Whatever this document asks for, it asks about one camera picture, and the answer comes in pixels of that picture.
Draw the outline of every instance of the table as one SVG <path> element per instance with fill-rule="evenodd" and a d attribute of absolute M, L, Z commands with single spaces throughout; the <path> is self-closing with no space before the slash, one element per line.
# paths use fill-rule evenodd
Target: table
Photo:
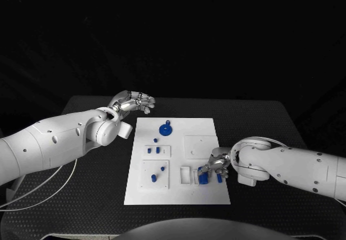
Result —
<path fill-rule="evenodd" d="M 107 106 L 110 96 L 74 96 L 63 114 Z M 221 147 L 251 136 L 273 138 L 306 148 L 283 104 L 277 101 L 157 98 L 150 115 L 134 111 L 124 119 L 136 129 L 137 117 L 213 118 Z M 59 194 L 39 206 L 7 212 L 1 219 L 4 240 L 40 239 L 48 234 L 117 235 L 157 221 L 218 218 L 245 222 L 291 236 L 319 235 L 337 240 L 345 235 L 346 216 L 336 200 L 283 185 L 273 178 L 255 187 L 238 183 L 229 168 L 231 205 L 124 205 L 134 133 L 117 137 L 107 147 L 79 158 L 75 174 Z M 74 163 L 62 167 L 48 184 L 9 209 L 43 200 L 65 183 Z M 19 197 L 51 176 L 55 169 L 25 177 Z"/>

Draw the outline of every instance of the black background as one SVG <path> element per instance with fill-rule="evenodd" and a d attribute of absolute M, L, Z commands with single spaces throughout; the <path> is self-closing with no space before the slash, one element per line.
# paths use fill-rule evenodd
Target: black background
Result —
<path fill-rule="evenodd" d="M 346 156 L 343 5 L 48 2 L 0 7 L 4 136 L 59 115 L 74 95 L 131 90 L 277 100 L 309 148 Z"/>

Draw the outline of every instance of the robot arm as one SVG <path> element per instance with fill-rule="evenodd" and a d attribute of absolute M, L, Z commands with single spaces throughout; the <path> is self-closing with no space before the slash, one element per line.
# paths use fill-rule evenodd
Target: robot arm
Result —
<path fill-rule="evenodd" d="M 149 114 L 154 103 L 149 95 L 123 91 L 108 107 L 43 119 L 1 138 L 0 185 L 29 173 L 65 165 L 89 150 L 107 146 L 117 136 L 127 139 L 133 127 L 121 120 L 134 110 Z"/>
<path fill-rule="evenodd" d="M 330 154 L 281 146 L 260 137 L 241 140 L 232 148 L 219 147 L 199 171 L 215 170 L 228 178 L 226 168 L 232 164 L 238 182 L 255 186 L 270 175 L 283 184 L 311 193 L 346 201 L 346 158 Z"/>

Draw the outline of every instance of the dark fabric surface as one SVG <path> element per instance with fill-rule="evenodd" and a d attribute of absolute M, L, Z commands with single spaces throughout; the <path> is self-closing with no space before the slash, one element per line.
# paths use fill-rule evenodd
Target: dark fabric surface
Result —
<path fill-rule="evenodd" d="M 108 96 L 75 96 L 63 114 L 107 106 L 110 100 Z M 134 129 L 137 117 L 213 118 L 221 147 L 232 146 L 245 137 L 261 136 L 306 148 L 285 108 L 277 101 L 157 98 L 156 102 L 149 116 L 136 111 L 124 119 Z M 283 185 L 273 178 L 257 182 L 255 187 L 245 186 L 238 183 L 232 169 L 226 180 L 231 205 L 124 206 L 133 141 L 134 132 L 127 140 L 117 137 L 107 147 L 94 149 L 78 160 L 75 174 L 59 194 L 35 208 L 4 214 L 4 240 L 40 239 L 49 233 L 121 234 L 149 223 L 189 217 L 247 222 L 291 236 L 342 239 L 346 218 L 332 198 Z M 10 208 L 43 200 L 62 186 L 72 168 L 74 163 L 63 166 L 49 183 Z M 53 171 L 29 174 L 16 196 L 35 188 Z"/>

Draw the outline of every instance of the white cable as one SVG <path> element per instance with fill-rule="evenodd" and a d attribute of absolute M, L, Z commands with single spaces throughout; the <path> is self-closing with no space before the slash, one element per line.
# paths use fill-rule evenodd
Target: white cable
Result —
<path fill-rule="evenodd" d="M 3 204 L 3 205 L 0 206 L 0 209 L 1 209 L 4 206 L 13 204 L 13 203 L 14 203 L 17 200 L 20 200 L 22 198 L 25 198 L 30 193 L 33 193 L 33 192 L 46 184 L 46 182 L 52 179 L 52 177 L 56 175 L 56 173 L 59 172 L 59 170 L 62 169 L 62 167 L 63 167 L 63 166 L 61 166 L 61 167 L 58 168 L 58 170 L 55 171 L 55 173 L 52 174 L 52 176 L 46 179 L 46 181 L 45 181 L 32 191 L 29 191 L 29 192 L 27 192 L 25 195 L 22 195 L 19 198 L 13 199 L 13 200 L 9 201 L 6 204 Z"/>
<path fill-rule="evenodd" d="M 342 203 L 342 201 L 339 201 L 336 198 L 335 198 L 335 200 L 346 207 L 346 205 Z"/>
<path fill-rule="evenodd" d="M 275 144 L 281 145 L 283 147 L 287 147 L 285 144 L 283 144 L 280 141 L 277 141 L 277 140 L 274 140 L 274 139 L 271 139 L 271 138 L 261 137 L 261 136 L 252 136 L 251 138 L 260 138 L 260 139 L 264 139 L 264 140 L 271 141 L 271 142 L 274 142 Z"/>
<path fill-rule="evenodd" d="M 68 177 L 68 179 L 66 179 L 66 182 L 65 182 L 63 185 L 61 186 L 59 190 L 58 190 L 43 201 L 40 201 L 40 202 L 36 203 L 35 205 L 27 206 L 27 207 L 25 207 L 25 208 L 9 209 L 9 210 L 6 209 L 6 210 L 0 210 L 0 212 L 20 211 L 20 210 L 29 209 L 29 208 L 40 205 L 45 201 L 48 201 L 48 200 L 58 194 L 58 192 L 63 189 L 65 185 L 68 184 L 68 182 L 69 182 L 69 180 L 71 180 L 71 177 L 72 177 L 72 175 L 74 175 L 74 172 L 75 172 L 76 164 L 78 164 L 78 160 L 75 160 L 75 162 L 74 162 L 74 169 L 72 169 L 71 175 L 69 175 L 69 177 Z"/>

